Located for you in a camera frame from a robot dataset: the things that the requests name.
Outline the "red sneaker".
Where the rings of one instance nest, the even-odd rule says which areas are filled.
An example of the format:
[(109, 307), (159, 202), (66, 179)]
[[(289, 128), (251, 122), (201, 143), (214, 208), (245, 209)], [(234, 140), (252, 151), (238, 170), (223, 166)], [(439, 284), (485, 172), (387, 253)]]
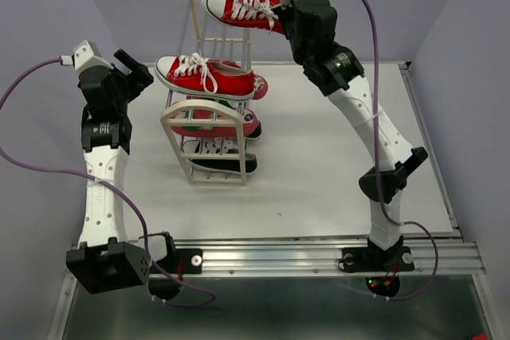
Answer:
[(160, 57), (155, 62), (155, 75), (171, 91), (188, 96), (240, 102), (250, 100), (255, 92), (251, 69), (204, 58), (199, 53)]
[(274, 9), (279, 0), (200, 0), (208, 14), (232, 27), (284, 34)]

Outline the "pink flip-flop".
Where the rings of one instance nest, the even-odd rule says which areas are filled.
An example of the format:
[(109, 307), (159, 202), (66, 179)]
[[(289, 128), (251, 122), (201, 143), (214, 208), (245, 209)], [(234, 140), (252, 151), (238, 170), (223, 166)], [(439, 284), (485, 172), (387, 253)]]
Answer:
[(181, 93), (227, 101), (259, 100), (268, 91), (267, 81), (251, 69), (237, 68), (212, 61), (196, 72), (188, 70), (179, 77)]
[[(203, 100), (203, 97), (198, 96), (186, 96), (186, 100)], [(225, 101), (225, 100), (214, 100), (214, 99), (207, 99), (204, 100), (207, 101), (214, 101), (217, 104), (220, 104), (224, 107), (227, 107), (230, 110), (233, 110), (237, 112), (240, 117), (242, 123), (248, 122), (252, 119), (257, 119), (259, 122), (260, 120), (257, 118), (255, 112), (249, 108), (243, 108), (240, 110), (238, 106), (234, 106), (231, 102)], [(206, 125), (182, 125), (182, 124), (170, 124), (171, 130), (176, 135), (186, 136), (186, 137), (193, 137), (198, 138), (195, 135), (195, 132), (197, 129), (200, 128), (212, 128), (215, 126), (227, 126), (227, 127), (236, 127), (234, 123), (231, 123), (229, 125), (226, 125), (224, 123), (220, 123), (220, 121), (232, 121), (232, 119), (228, 115), (224, 115), (222, 113), (219, 113), (218, 111), (211, 111), (206, 109), (186, 109), (182, 110), (177, 114), (172, 115), (171, 117), (167, 118), (166, 123), (168, 123), (171, 119), (182, 119), (182, 120), (204, 120), (208, 121), (209, 123)]]

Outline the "beige chrome shoe shelf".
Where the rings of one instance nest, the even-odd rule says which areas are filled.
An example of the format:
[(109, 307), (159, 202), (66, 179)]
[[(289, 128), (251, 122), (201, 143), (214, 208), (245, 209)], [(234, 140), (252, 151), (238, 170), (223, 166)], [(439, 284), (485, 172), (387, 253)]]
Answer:
[[(178, 44), (182, 53), (186, 28), (193, 22), (196, 49), (214, 59), (251, 68), (251, 36), (230, 37), (225, 26), (219, 37), (207, 33), (212, 21), (208, 14), (198, 16), (200, 0), (187, 0), (186, 12)], [(212, 95), (188, 95), (180, 100), (169, 91), (160, 122), (179, 165), (190, 184), (247, 183), (245, 114), (249, 101), (226, 101)]]

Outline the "black sneaker white laces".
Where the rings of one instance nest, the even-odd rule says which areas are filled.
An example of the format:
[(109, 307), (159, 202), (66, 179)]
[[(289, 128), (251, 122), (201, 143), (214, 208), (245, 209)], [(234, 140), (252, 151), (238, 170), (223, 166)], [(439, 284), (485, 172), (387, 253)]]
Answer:
[[(238, 149), (236, 147), (228, 148), (228, 147), (214, 147), (214, 146), (204, 146), (202, 148), (203, 154), (238, 154)], [(207, 171), (217, 171), (224, 172), (228, 174), (240, 174), (241, 173), (241, 162), (239, 160), (233, 159), (189, 159), (188, 162), (194, 166), (199, 168), (200, 170)], [(252, 153), (245, 154), (245, 172), (247, 174), (252, 174), (258, 168), (257, 156)]]

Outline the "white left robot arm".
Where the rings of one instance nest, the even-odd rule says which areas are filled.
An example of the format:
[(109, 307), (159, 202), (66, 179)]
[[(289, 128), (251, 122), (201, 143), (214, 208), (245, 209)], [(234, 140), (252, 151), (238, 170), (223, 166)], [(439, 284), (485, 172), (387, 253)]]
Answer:
[(150, 262), (167, 272), (178, 255), (158, 244), (148, 259), (143, 246), (128, 240), (121, 197), (132, 133), (128, 105), (153, 77), (122, 49), (115, 57), (128, 73), (106, 61), (91, 41), (82, 41), (72, 56), (85, 99), (80, 136), (88, 180), (83, 228), (77, 247), (66, 254), (66, 265), (92, 295), (144, 285)]

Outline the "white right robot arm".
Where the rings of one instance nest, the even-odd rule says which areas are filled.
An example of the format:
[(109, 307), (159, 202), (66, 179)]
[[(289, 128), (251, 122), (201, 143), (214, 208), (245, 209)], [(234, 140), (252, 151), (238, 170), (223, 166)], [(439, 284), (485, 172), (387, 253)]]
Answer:
[(375, 102), (374, 89), (354, 52), (335, 41), (337, 12), (328, 0), (284, 0), (274, 12), (294, 61), (343, 113), (374, 162), (359, 179), (359, 188), (371, 208), (367, 259), (371, 266), (385, 268), (394, 261), (394, 247), (401, 240), (402, 191), (428, 153), (400, 134)]

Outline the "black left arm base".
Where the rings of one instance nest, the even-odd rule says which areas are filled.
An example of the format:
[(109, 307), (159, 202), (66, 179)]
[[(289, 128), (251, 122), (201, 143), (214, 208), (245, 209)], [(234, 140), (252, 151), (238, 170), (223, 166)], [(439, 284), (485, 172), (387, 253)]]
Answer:
[[(169, 232), (152, 233), (140, 236), (137, 245), (144, 247), (145, 240), (149, 251), (156, 263), (173, 277), (184, 281), (185, 275), (200, 275), (202, 273), (203, 251), (200, 248), (177, 248)], [(148, 290), (156, 298), (164, 299), (167, 303), (177, 297), (182, 287), (170, 281), (158, 268), (150, 265)]]

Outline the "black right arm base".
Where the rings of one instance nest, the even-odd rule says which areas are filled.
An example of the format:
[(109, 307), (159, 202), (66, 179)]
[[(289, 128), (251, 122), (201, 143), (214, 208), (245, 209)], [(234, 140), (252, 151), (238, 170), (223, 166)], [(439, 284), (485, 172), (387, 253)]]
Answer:
[(386, 300), (392, 300), (399, 292), (400, 272), (415, 270), (414, 258), (404, 237), (387, 250), (382, 250), (370, 239), (366, 247), (347, 247), (341, 251), (337, 268), (349, 274), (367, 273), (365, 284), (368, 291)]

